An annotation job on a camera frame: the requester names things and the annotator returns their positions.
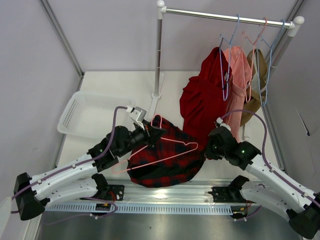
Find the red navy plaid skirt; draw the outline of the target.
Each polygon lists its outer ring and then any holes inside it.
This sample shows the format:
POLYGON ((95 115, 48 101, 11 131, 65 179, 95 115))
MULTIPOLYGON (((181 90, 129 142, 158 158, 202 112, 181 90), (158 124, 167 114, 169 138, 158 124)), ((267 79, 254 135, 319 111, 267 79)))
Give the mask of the red navy plaid skirt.
POLYGON ((128 159, 130 180, 146 188, 164 188, 190 181, 206 161, 195 138, 155 115, 152 126, 166 130, 154 146, 141 146, 128 159))

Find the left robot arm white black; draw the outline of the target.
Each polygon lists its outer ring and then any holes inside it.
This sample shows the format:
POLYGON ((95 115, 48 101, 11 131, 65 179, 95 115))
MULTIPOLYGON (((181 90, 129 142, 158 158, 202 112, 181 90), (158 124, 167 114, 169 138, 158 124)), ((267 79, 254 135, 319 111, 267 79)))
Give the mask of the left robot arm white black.
POLYGON ((12 198, 20 220, 31 220, 57 203, 87 197, 105 199, 109 185, 101 172, 141 146, 154 146, 167 132, 145 120, 142 126, 134 127, 130 131, 125 126, 113 126, 100 143, 69 164, 33 176, 26 172, 18 175, 12 198))

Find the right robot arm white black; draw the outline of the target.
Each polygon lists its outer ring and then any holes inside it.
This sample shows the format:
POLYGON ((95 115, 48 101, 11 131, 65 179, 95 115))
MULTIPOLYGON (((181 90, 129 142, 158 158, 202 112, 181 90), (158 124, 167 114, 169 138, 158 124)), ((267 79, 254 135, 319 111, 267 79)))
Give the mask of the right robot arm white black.
POLYGON ((208 137, 206 157, 212 160, 225 159, 266 185, 263 187, 239 175, 228 186, 228 196, 232 201, 244 199, 257 203, 283 217, 303 238, 311 240, 315 237, 320 230, 319 193, 278 169, 251 143, 237 142, 226 127, 216 127, 208 137))

